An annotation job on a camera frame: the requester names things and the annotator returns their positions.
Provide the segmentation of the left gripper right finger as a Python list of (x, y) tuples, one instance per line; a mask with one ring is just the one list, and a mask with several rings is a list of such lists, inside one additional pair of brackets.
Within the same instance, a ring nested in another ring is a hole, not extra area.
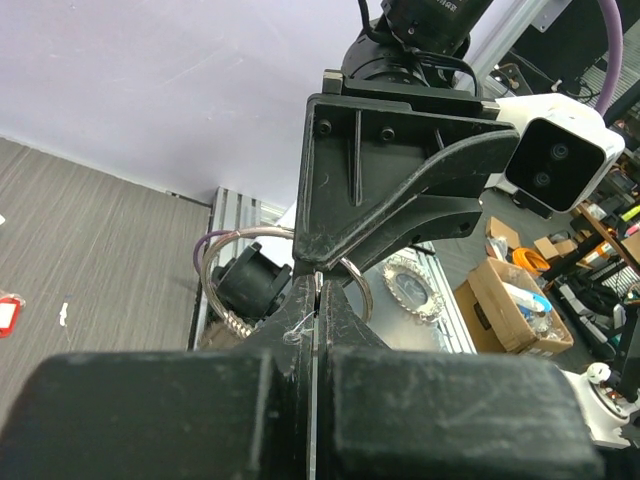
[(388, 348), (324, 284), (320, 479), (601, 479), (576, 395), (552, 362)]

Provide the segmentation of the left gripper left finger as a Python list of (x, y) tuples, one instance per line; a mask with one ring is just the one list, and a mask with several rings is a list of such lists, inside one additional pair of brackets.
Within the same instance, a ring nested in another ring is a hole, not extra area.
[(228, 350), (41, 362), (1, 431), (5, 479), (305, 479), (312, 277)]

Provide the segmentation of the metal keyring with keys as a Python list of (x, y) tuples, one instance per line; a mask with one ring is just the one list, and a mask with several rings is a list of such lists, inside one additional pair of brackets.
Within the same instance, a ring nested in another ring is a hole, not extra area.
[(194, 248), (193, 263), (204, 297), (220, 321), (246, 345), (274, 352), (279, 369), (295, 397), (293, 459), (308, 479), (320, 478), (324, 453), (322, 403), (326, 398), (327, 354), (335, 321), (346, 314), (349, 324), (366, 325), (373, 313), (371, 288), (347, 258), (340, 266), (358, 287), (363, 312), (356, 315), (344, 294), (343, 282), (322, 273), (294, 277), (290, 264), (278, 265), (261, 251), (260, 238), (291, 240), (294, 231), (282, 226), (254, 226), (213, 231)]

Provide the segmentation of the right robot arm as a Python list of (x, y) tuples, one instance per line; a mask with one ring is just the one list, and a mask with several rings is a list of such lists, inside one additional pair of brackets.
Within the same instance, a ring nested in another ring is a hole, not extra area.
[(355, 283), (417, 243), (469, 236), (489, 176), (506, 167), (516, 129), (498, 118), (464, 54), (485, 1), (386, 1), (322, 90), (308, 99), (295, 223), (229, 231), (205, 252), (200, 278), (216, 316), (240, 335), (281, 305), (288, 282)]

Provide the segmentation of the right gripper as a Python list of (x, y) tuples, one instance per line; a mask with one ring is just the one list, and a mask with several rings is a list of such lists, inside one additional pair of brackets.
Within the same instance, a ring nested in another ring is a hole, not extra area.
[(519, 140), (513, 125), (495, 121), (496, 101), (331, 69), (322, 92), (342, 96), (307, 102), (297, 268), (332, 270), (346, 257), (366, 272), (414, 243), (473, 232), (485, 183)]

